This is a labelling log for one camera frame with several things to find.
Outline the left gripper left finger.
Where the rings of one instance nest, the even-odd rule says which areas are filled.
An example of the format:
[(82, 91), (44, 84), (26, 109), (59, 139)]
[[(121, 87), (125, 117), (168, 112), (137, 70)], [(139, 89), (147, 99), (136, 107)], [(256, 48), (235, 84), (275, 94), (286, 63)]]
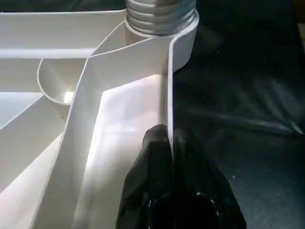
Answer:
[(167, 127), (148, 129), (123, 185), (119, 229), (173, 228), (173, 159)]

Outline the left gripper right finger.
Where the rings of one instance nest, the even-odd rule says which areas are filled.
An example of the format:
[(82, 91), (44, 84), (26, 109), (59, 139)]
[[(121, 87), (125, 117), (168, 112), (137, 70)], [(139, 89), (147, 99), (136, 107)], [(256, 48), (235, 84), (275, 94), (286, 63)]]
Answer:
[(176, 129), (174, 184), (178, 229), (245, 229), (231, 186), (189, 129)]

